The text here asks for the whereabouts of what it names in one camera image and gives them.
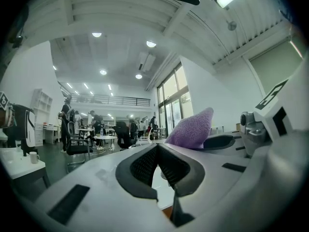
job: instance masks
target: purple sponge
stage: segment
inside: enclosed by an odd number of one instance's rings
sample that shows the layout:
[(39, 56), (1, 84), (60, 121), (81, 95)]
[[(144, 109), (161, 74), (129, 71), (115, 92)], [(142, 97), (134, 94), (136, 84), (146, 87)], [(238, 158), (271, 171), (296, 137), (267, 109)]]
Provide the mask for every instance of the purple sponge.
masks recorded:
[(212, 116), (213, 109), (208, 107), (197, 115), (182, 119), (165, 143), (188, 149), (204, 148), (203, 143), (211, 131)]

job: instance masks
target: glass door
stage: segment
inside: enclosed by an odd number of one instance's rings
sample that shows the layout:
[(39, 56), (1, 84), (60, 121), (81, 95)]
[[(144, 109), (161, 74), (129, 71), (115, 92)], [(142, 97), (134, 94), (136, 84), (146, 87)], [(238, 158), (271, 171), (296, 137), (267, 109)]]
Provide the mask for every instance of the glass door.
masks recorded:
[(173, 112), (173, 128), (175, 128), (178, 125), (179, 121), (181, 121), (182, 119), (179, 100), (172, 102), (172, 112)]
[(165, 106), (166, 120), (168, 124), (168, 134), (173, 130), (173, 116), (172, 116), (172, 106), (171, 103)]
[(168, 125), (168, 134), (170, 134), (171, 131), (175, 128), (175, 126), (177, 126), (179, 121), (181, 121), (182, 119), (179, 99), (165, 105), (165, 109), (166, 109), (166, 119)]

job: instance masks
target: air conditioner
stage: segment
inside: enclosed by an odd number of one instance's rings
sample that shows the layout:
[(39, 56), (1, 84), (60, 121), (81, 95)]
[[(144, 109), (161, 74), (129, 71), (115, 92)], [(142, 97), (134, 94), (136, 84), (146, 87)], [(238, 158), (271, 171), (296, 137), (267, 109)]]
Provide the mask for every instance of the air conditioner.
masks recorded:
[(155, 61), (155, 56), (148, 54), (148, 53), (141, 52), (137, 67), (139, 71), (147, 72), (151, 69), (154, 61)]

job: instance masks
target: office chair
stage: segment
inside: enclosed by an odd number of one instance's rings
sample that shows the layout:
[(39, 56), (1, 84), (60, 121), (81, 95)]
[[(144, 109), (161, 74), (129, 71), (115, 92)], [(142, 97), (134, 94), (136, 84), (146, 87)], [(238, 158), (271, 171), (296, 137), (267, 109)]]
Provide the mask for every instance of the office chair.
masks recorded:
[[(88, 157), (89, 157), (89, 160), (90, 160), (90, 153), (92, 153), (93, 150), (90, 149), (87, 139), (76, 139), (76, 138), (78, 138), (78, 136), (71, 136), (65, 123), (64, 123), (63, 129), (65, 130), (65, 133), (68, 136), (68, 141), (67, 141), (67, 145), (66, 145), (67, 154), (69, 156), (79, 155), (79, 154), (84, 155), (83, 161), (67, 163), (66, 168), (67, 168), (67, 173), (69, 173), (68, 166), (81, 165), (81, 164), (85, 163), (85, 161), (86, 161), (85, 154), (86, 153), (88, 153)], [(72, 145), (72, 142), (78, 142), (78, 143), (82, 142), (82, 145)]]

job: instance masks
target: gray floor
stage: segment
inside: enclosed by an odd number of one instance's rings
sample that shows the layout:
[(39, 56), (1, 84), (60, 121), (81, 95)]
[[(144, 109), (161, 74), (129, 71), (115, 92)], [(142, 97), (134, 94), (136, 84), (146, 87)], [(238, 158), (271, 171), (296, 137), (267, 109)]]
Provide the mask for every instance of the gray floor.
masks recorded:
[[(163, 143), (165, 139), (161, 140), (154, 140), (153, 143)], [(106, 141), (108, 145), (105, 145), (105, 147), (109, 148), (111, 145), (111, 141)], [(114, 143), (112, 143), (113, 151), (110, 151), (106, 149), (106, 151), (100, 155), (92, 155), (91, 159), (97, 158), (97, 157), (103, 157), (108, 154), (112, 154), (115, 152), (120, 151), (120, 147), (117, 144), (116, 140)], [(51, 185), (63, 178), (65, 175), (67, 175), (67, 169), (66, 165), (70, 162), (78, 162), (83, 161), (84, 157), (83, 155), (76, 155), (76, 156), (69, 156), (66, 153), (61, 153), (62, 149), (62, 143), (56, 143), (54, 145), (51, 144), (44, 144), (41, 147), (38, 147), (38, 152), (40, 156), (40, 160), (45, 162), (46, 165), (46, 171), (48, 178), (50, 180)], [(69, 172), (74, 171), (76, 166), (69, 167)], [(39, 179), (27, 186), (25, 186), (21, 190), (21, 194), (28, 198), (31, 201), (35, 201), (44, 191), (46, 190), (46, 187), (44, 185), (44, 182), (42, 179)]]

